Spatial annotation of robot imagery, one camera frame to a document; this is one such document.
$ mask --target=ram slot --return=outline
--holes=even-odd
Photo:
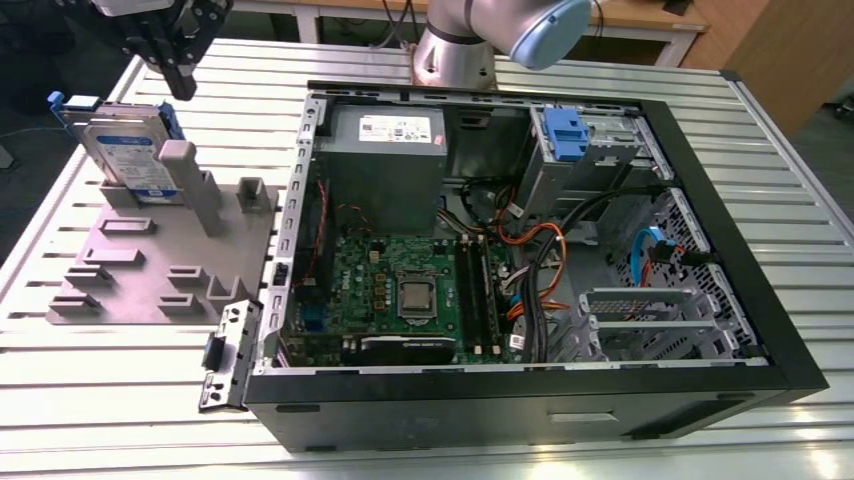
[[[473,243],[469,247],[469,275],[471,282],[471,299],[476,304],[476,328],[478,330],[478,347],[476,353],[484,353],[484,346],[493,344],[490,328],[490,299],[488,298],[489,282],[484,277],[484,247]]]
[[[473,352],[481,348],[481,328],[477,318],[477,305],[474,301],[476,293],[473,288],[473,270],[470,266],[471,244],[462,240],[457,242],[454,251],[454,265],[457,267],[457,298],[459,300],[459,311],[463,320],[463,346],[466,351]]]
[[[490,259],[490,245],[486,240],[482,241],[482,253],[481,253],[481,267],[480,273],[484,278],[484,297],[486,299],[488,306],[488,316],[484,320],[484,341],[486,344],[493,345],[492,351],[493,353],[498,353],[501,351],[498,342],[498,312],[496,310],[496,284],[493,282],[493,261]]]

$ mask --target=blue clip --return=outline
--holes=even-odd
[[[556,160],[578,162],[590,146],[589,129],[574,108],[544,109],[545,127],[554,146]]]
[[[175,107],[169,102],[163,102],[158,107],[161,110],[161,118],[166,124],[166,129],[170,132],[170,138],[173,140],[186,140],[185,131],[178,124],[178,115],[175,113]]]
[[[63,124],[63,128],[66,129],[69,134],[71,136],[74,136],[74,133],[71,132],[71,128],[70,128],[70,125],[69,125],[69,122],[66,122],[66,118],[63,117],[63,114],[61,113],[61,110],[63,109],[63,106],[66,105],[63,103],[65,100],[66,100],[66,95],[63,95],[63,92],[58,91],[58,92],[51,93],[51,95],[49,95],[49,102],[51,103],[51,113],[58,118],[59,122]]]
[[[641,256],[644,255],[644,241],[646,240],[646,237],[652,237],[656,241],[654,243],[664,241],[672,246],[677,244],[677,242],[665,237],[665,232],[662,232],[662,229],[658,227],[646,227],[638,232],[638,235],[636,235],[636,241],[632,244],[630,256],[632,281],[637,286],[641,286],[641,277],[644,275],[641,271]]]

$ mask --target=white label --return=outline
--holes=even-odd
[[[157,203],[178,194],[170,171],[157,160],[158,146],[147,137],[99,135],[105,158],[125,186]]]
[[[525,210],[522,210],[522,207],[520,205],[517,205],[516,203],[510,203],[510,205],[508,205],[508,211],[517,217],[521,218],[522,214],[525,213]]]
[[[510,348],[525,350],[525,337],[522,335],[510,335]]]
[[[362,142],[433,143],[429,117],[366,115],[359,120]]]
[[[702,25],[689,25],[688,23],[674,23],[674,30],[694,30],[697,32],[702,32],[706,27]]]

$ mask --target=cpu socket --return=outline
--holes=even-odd
[[[411,325],[437,318],[437,279],[426,275],[398,275],[398,316]]]

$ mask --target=power supply label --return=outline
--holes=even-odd
[[[170,171],[155,158],[158,146],[149,137],[101,135],[97,137],[106,160],[126,187],[153,203],[167,202],[178,194]]]
[[[366,115],[359,120],[359,141],[433,143],[430,118]]]

